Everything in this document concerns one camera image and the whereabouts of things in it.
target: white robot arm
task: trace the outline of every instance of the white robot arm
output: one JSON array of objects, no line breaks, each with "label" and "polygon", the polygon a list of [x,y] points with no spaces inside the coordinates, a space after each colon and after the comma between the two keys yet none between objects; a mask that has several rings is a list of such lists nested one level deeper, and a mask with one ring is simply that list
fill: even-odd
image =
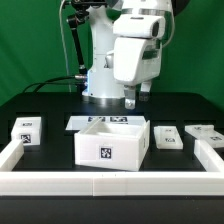
[{"label": "white robot arm", "polygon": [[147,101],[151,79],[160,73],[162,42],[170,0],[124,0],[121,16],[115,21],[114,78],[124,85],[125,107],[135,108],[135,86],[141,84],[140,99]]},{"label": "white robot arm", "polygon": [[[114,104],[125,97],[125,107],[134,109],[135,86],[142,83],[140,99],[146,101],[151,79],[160,72],[162,40],[173,17],[171,0],[71,0],[71,4],[76,14],[70,27],[74,24],[76,29],[89,19],[92,30],[93,65],[86,74],[84,99]],[[121,11],[114,23],[107,18],[107,6]]]}]

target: black tabletop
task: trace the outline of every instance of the black tabletop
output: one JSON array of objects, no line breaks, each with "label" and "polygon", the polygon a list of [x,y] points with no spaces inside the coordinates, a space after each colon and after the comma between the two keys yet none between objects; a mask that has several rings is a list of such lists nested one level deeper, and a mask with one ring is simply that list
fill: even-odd
[{"label": "black tabletop", "polygon": [[[65,127],[71,115],[140,115],[150,120],[150,148],[139,172],[200,171],[193,155],[194,138],[185,125],[213,124],[224,133],[224,113],[200,95],[154,93],[136,109],[124,105],[85,103],[76,93],[19,94],[0,108],[0,150],[11,140],[17,117],[42,117],[40,146],[27,146],[14,171],[108,171],[74,164],[74,131]],[[153,127],[176,126],[184,149],[156,148]],[[223,150],[218,153],[223,157]],[[131,197],[1,197],[1,223],[222,223],[223,197],[131,196]]]}]

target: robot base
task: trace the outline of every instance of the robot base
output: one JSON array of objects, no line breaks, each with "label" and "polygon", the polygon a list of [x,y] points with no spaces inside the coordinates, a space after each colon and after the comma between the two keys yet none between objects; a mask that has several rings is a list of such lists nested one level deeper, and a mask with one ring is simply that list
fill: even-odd
[{"label": "robot base", "polygon": [[84,102],[100,104],[100,105],[103,105],[103,106],[124,105],[124,98],[120,98],[120,99],[117,99],[117,98],[97,98],[97,97],[82,95],[82,100]]}]

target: green backdrop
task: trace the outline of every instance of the green backdrop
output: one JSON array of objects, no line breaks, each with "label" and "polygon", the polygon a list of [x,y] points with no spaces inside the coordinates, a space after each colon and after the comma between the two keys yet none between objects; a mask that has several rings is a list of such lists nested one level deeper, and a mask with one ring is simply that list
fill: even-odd
[{"label": "green backdrop", "polygon": [[[0,3],[0,104],[27,85],[66,75],[58,11],[60,0],[10,0]],[[66,15],[73,12],[66,9]],[[224,110],[224,1],[191,0],[176,18],[172,43],[164,49],[153,92],[193,92]],[[71,74],[77,61],[64,22]],[[91,64],[90,29],[79,30],[84,59]],[[47,87],[43,91],[68,91]]]}]

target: open white box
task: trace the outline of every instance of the open white box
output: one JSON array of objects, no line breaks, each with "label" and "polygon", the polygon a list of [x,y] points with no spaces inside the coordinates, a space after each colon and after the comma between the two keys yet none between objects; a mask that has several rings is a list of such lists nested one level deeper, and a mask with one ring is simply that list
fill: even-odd
[{"label": "open white box", "polygon": [[75,134],[75,164],[138,171],[149,147],[149,121],[140,126],[101,120]]}]

